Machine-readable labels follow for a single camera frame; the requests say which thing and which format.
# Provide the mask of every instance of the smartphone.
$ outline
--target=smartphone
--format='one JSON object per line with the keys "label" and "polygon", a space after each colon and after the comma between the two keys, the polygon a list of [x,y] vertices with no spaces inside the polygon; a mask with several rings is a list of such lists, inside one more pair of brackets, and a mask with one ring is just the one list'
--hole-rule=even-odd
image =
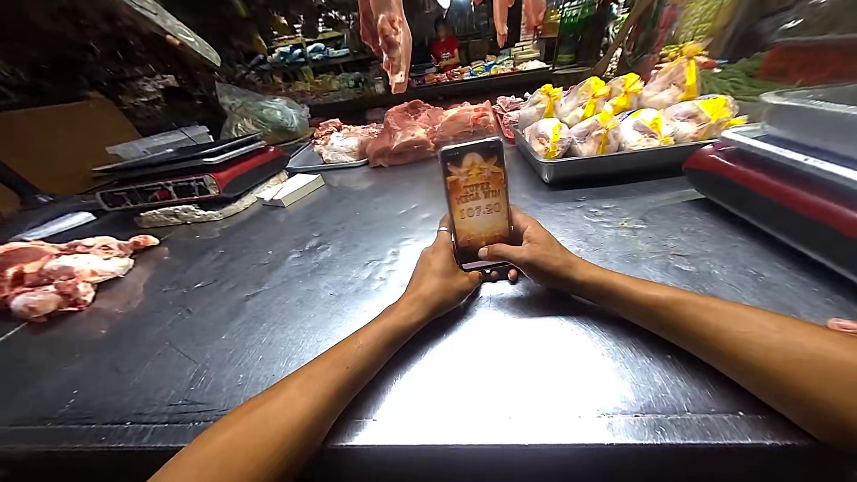
{"label": "smartphone", "polygon": [[440,150],[455,259],[464,271],[490,270],[506,262],[483,261],[479,249],[512,240],[506,162],[499,137]]}

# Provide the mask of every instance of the hand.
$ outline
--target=hand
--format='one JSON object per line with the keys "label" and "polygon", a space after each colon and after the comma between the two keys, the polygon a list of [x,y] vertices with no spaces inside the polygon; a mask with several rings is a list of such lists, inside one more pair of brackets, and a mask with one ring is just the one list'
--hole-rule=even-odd
{"label": "hand", "polygon": [[575,290],[584,273],[599,269],[572,254],[538,221],[515,207],[512,208],[512,225],[522,238],[520,246],[491,244],[479,250],[479,257],[510,262],[536,283],[568,291]]}
{"label": "hand", "polygon": [[[449,214],[440,220],[440,227],[449,229]],[[481,282],[482,274],[478,271],[465,273],[458,267],[452,252],[452,235],[438,230],[432,245],[420,255],[399,301],[416,306],[429,321],[461,304]]]}

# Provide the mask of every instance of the forearm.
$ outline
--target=forearm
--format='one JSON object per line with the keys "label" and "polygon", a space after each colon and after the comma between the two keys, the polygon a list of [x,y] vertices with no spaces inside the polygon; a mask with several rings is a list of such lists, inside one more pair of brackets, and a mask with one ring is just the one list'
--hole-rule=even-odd
{"label": "forearm", "polygon": [[602,268],[580,273],[577,294],[697,355],[816,437],[857,449],[854,337]]}
{"label": "forearm", "polygon": [[282,480],[296,474],[351,399],[426,322],[400,300],[227,414],[153,480]]}

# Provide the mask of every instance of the green vegetables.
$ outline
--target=green vegetables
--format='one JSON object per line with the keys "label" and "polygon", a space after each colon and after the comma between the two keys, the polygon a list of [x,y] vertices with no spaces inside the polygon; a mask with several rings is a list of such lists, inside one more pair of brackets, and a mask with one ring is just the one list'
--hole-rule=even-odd
{"label": "green vegetables", "polygon": [[700,74],[702,92],[725,93],[738,100],[756,102],[762,93],[792,87],[753,78],[762,66],[764,56],[765,53],[761,52],[736,63],[725,64],[719,72],[703,70]]}

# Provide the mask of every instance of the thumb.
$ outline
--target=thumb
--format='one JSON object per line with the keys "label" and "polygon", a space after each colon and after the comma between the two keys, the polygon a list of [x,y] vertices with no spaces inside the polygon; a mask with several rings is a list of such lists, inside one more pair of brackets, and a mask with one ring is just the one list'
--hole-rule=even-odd
{"label": "thumb", "polygon": [[521,259],[522,249],[520,246],[510,246],[509,244],[491,244],[479,250],[479,259],[517,264]]}

